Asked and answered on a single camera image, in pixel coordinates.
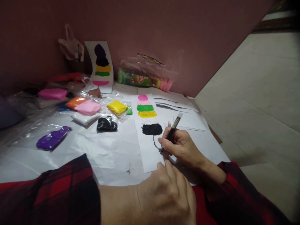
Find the paper stack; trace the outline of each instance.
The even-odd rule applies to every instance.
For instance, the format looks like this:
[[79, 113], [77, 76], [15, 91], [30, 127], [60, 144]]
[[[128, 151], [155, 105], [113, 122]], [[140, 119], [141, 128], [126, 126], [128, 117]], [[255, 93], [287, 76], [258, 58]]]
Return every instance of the paper stack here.
[[206, 131], [204, 124], [196, 113], [198, 110], [182, 94], [174, 92], [166, 93], [154, 87], [138, 87], [137, 91], [139, 95], [153, 95], [162, 123], [167, 124], [170, 121], [173, 124], [178, 113], [181, 112], [183, 116], [178, 125], [179, 129]]

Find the green clay stripe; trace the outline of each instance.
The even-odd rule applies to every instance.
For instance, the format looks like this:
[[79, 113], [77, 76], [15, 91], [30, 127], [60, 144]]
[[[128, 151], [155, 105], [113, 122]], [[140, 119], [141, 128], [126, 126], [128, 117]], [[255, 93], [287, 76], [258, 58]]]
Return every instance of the green clay stripe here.
[[107, 77], [110, 75], [110, 72], [96, 72], [96, 76], [102, 76], [102, 77]]
[[153, 111], [153, 105], [137, 105], [137, 110], [139, 112]]

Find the red plaid shirt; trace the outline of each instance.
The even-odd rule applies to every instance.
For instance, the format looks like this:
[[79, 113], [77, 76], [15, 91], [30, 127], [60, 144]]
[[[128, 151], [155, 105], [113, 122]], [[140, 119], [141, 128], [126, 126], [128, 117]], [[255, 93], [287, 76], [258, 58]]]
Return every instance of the red plaid shirt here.
[[[197, 224], [290, 224], [237, 164], [218, 165], [226, 181], [213, 194], [194, 186]], [[0, 224], [100, 224], [100, 194], [86, 154], [31, 181], [0, 184]]]

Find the pink wall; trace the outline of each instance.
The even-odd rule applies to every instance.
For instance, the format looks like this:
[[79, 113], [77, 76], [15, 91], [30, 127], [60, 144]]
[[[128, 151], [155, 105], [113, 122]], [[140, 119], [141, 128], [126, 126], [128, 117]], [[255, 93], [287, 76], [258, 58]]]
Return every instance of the pink wall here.
[[68, 70], [57, 39], [69, 23], [80, 41], [107, 40], [115, 75], [119, 55], [161, 62], [184, 50], [172, 91], [196, 96], [273, 0], [5, 1], [0, 8], [2, 92]]

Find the black pen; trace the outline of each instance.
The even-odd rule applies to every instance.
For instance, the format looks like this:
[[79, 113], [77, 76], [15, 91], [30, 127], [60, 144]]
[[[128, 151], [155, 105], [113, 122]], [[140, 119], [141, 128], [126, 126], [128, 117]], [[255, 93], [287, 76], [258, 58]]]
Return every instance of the black pen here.
[[[167, 140], [169, 140], [169, 141], [171, 140], [171, 138], [172, 138], [172, 136], [174, 134], [174, 131], [175, 131], [175, 129], [176, 129], [176, 127], [177, 127], [177, 125], [178, 125], [178, 123], [179, 123], [182, 115], [183, 115], [182, 113], [179, 113], [178, 116], [176, 117], [176, 119], [175, 119], [175, 121], [174, 121], [174, 123], [173, 123], [173, 125], [171, 127], [171, 130], [168, 133]], [[162, 153], [163, 151], [164, 151], [163, 147], [159, 149], [160, 153]]]

